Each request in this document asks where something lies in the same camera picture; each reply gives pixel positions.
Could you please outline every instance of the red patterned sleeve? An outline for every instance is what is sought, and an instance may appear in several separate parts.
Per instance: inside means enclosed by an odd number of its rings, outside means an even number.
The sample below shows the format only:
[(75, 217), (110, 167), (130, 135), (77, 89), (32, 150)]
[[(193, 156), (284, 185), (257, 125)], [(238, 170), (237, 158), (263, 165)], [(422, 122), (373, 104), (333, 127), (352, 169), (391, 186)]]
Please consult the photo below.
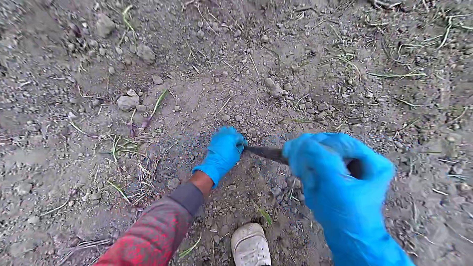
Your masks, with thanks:
[(167, 265), (202, 202), (203, 195), (194, 185), (181, 185), (153, 203), (95, 266)]

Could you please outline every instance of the white sneaker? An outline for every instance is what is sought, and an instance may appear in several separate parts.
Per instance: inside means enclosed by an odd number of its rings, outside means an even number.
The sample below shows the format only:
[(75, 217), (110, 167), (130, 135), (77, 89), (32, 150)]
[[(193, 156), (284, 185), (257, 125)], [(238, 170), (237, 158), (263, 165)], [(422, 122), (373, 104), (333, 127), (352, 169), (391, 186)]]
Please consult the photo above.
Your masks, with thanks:
[(232, 236), (235, 266), (271, 266), (271, 255), (264, 231), (257, 223), (247, 223)]

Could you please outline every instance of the ground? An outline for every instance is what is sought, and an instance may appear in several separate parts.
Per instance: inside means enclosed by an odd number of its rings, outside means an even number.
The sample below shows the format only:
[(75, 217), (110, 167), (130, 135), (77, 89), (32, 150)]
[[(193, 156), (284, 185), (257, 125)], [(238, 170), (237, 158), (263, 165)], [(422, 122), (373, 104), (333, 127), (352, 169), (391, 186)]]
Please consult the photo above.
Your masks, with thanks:
[[(5, 265), (91, 265), (188, 180), (223, 125), (250, 145), (306, 132), (361, 139), (397, 166), (385, 221), (414, 263), (473, 264), (470, 1), (0, 8)], [(275, 266), (332, 263), (299, 180), (244, 154), (171, 265), (234, 265), (231, 234), (247, 222), (264, 227)]]

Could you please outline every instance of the blue latex glove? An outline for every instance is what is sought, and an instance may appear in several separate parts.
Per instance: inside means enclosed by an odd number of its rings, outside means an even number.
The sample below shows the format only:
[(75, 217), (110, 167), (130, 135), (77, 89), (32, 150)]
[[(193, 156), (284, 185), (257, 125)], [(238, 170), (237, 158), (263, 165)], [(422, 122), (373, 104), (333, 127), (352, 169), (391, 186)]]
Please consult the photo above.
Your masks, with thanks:
[[(414, 265), (385, 230), (381, 208), (394, 176), (388, 159), (338, 133), (304, 134), (284, 144), (283, 156), (304, 184), (336, 266)], [(343, 159), (360, 160), (361, 179)]]
[(245, 145), (248, 143), (235, 128), (220, 128), (210, 140), (204, 161), (201, 165), (194, 167), (192, 173), (197, 170), (204, 172), (213, 180), (212, 188), (215, 188), (220, 178), (240, 160)]

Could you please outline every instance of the gray cuff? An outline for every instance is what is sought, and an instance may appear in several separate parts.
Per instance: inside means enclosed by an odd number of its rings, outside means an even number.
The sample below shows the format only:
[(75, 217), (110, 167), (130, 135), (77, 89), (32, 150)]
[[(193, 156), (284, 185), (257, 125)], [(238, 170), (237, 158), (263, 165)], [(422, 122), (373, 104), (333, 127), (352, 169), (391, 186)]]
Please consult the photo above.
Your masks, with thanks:
[(194, 184), (187, 182), (178, 186), (169, 195), (169, 198), (182, 205), (192, 216), (199, 210), (204, 203), (204, 195)]

